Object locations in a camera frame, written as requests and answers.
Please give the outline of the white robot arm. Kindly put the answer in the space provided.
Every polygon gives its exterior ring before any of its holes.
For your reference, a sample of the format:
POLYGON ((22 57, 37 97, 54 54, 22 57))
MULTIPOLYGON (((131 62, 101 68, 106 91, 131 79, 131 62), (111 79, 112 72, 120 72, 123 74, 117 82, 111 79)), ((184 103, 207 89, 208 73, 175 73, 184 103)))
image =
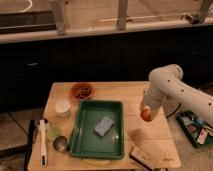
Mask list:
POLYGON ((181 81, 182 78, 183 70, 177 64, 153 69, 149 73, 150 86, 141 102, 141 118, 152 121, 164 98, 170 96, 213 127, 213 96, 188 86, 181 81))

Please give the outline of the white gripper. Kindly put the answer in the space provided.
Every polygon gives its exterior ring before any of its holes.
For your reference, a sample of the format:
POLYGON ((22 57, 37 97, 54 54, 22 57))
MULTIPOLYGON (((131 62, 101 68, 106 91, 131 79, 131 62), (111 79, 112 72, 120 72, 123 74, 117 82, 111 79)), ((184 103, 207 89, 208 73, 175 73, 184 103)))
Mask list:
POLYGON ((144 91, 143 99, 140 105, 140 111, 148 108, 152 112, 152 118, 159 113, 165 94, 155 87, 149 87, 144 91))

